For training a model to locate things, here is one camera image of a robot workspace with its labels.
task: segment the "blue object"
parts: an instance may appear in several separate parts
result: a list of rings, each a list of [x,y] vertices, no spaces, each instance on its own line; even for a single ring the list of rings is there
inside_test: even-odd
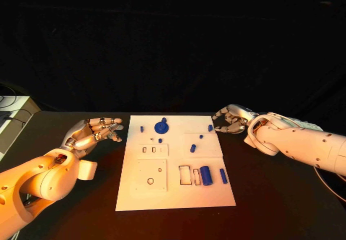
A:
[[[210,167],[208,166],[202,166],[201,169],[201,175],[202,175],[202,181],[204,181],[204,185],[210,186],[214,184],[214,180],[212,180],[212,175],[211,175],[211,171],[210,171]]]
[[[221,177],[223,177],[223,182],[224,182],[224,184],[227,184],[228,183],[228,179],[227,179],[227,174],[225,174],[224,168],[220,169],[220,173],[221,173]]]
[[[155,125],[155,131],[159,134],[165,134],[169,131],[169,125],[168,125],[166,117],[162,118],[162,121]]]
[[[195,150],[197,150],[197,145],[192,144],[192,146],[191,146],[191,150],[189,150],[189,151],[191,151],[192,153],[195,153]]]

